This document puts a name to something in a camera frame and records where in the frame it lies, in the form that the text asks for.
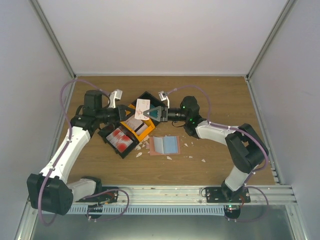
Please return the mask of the black bin with teal cards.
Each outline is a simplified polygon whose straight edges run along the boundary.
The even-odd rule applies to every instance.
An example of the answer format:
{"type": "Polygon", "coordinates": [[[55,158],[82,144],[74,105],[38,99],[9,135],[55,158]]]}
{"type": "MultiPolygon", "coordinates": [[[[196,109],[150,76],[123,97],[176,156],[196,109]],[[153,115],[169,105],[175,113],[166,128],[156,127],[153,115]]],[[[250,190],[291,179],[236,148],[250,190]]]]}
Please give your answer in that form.
{"type": "MultiPolygon", "coordinates": [[[[136,108],[137,106],[137,100],[142,99],[142,100],[149,100],[149,109],[156,108],[158,106],[164,107],[165,104],[164,102],[160,101],[157,99],[155,96],[153,96],[151,93],[148,91],[145,91],[142,95],[140,95],[137,99],[135,99],[131,104],[136,108]]],[[[149,117],[146,117],[143,115],[142,109],[140,108],[138,111],[135,111],[134,118],[137,120],[149,120],[149,117]]]]}

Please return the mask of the white credit card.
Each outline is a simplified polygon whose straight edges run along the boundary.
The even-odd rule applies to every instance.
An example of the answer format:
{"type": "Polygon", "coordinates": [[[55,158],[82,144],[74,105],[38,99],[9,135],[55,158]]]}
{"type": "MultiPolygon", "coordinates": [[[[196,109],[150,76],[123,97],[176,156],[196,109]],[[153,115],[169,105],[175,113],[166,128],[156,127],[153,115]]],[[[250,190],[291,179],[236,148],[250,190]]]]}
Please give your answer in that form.
{"type": "Polygon", "coordinates": [[[149,99],[138,98],[136,100],[134,118],[136,120],[147,121],[150,118],[144,115],[144,112],[150,109],[151,101],[149,99]]]}

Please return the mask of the yellow bin with white cards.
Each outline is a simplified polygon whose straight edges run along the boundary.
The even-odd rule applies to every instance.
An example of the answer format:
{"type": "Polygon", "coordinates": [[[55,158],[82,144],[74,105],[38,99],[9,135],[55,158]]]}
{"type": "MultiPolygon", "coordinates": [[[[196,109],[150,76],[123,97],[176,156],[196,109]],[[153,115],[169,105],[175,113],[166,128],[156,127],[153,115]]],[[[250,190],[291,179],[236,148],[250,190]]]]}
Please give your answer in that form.
{"type": "Polygon", "coordinates": [[[139,142],[143,142],[149,133],[156,128],[151,118],[143,115],[143,111],[149,110],[151,106],[149,99],[138,98],[135,105],[130,104],[128,106],[129,110],[133,110],[133,114],[127,120],[121,122],[139,142]]]}

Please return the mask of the black bin with red cards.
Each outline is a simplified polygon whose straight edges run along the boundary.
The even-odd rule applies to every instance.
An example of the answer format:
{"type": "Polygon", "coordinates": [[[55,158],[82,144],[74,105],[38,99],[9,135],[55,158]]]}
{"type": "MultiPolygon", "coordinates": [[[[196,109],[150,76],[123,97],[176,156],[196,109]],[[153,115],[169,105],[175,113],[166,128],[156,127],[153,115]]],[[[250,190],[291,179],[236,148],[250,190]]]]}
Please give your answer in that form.
{"type": "Polygon", "coordinates": [[[98,131],[105,144],[109,144],[122,159],[139,144],[135,135],[121,123],[110,123],[98,131]]]}

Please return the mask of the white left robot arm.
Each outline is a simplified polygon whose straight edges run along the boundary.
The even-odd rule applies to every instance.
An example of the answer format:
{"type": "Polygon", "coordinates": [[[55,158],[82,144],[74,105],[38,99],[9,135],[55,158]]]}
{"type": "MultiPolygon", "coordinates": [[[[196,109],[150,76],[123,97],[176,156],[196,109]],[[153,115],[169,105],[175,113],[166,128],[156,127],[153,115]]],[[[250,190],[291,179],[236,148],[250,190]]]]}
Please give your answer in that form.
{"type": "Polygon", "coordinates": [[[65,215],[72,204],[88,198],[98,202],[103,197],[102,181],[85,176],[68,184],[68,177],[79,154],[101,124],[118,124],[134,115],[125,105],[117,105],[122,90],[109,95],[107,106],[102,105],[106,95],[100,90],[88,90],[84,103],[69,121],[69,129],[60,147],[39,174],[30,174],[26,184],[32,208],[57,215],[65,215]]]}

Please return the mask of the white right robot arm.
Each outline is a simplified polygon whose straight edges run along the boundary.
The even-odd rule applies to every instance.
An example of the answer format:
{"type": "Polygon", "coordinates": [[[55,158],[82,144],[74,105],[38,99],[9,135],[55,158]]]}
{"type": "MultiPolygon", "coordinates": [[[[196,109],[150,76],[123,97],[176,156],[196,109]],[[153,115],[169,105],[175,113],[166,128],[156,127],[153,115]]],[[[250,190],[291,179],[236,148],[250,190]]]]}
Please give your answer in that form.
{"type": "Polygon", "coordinates": [[[239,197],[257,167],[268,160],[268,149],[251,125],[226,126],[203,118],[194,96],[184,97],[179,108],[157,106],[145,110],[143,115],[157,122],[184,122],[183,128],[189,136],[227,146],[233,168],[221,184],[221,196],[228,203],[239,197]]]}

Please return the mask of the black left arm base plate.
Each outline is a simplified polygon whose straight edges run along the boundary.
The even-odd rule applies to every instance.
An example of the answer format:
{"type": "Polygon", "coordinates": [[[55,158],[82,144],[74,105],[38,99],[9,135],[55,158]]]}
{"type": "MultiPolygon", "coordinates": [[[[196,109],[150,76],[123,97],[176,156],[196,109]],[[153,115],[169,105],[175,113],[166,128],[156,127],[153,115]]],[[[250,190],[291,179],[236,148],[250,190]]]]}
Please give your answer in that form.
{"type": "Polygon", "coordinates": [[[101,194],[99,196],[90,197],[86,199],[80,199],[77,202],[78,203],[99,203],[99,204],[111,204],[116,203],[118,201],[118,187],[116,186],[103,186],[102,192],[107,191],[104,194],[101,194]]]}

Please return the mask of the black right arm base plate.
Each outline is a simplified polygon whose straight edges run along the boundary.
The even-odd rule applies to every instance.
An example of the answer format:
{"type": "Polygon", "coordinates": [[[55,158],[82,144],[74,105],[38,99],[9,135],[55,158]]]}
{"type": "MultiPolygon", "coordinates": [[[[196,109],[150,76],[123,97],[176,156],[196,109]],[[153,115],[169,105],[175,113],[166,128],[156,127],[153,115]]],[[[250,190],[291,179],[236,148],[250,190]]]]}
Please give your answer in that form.
{"type": "Polygon", "coordinates": [[[207,203],[250,203],[249,190],[241,187],[237,191],[231,191],[221,186],[207,186],[200,190],[200,195],[207,203]]]}

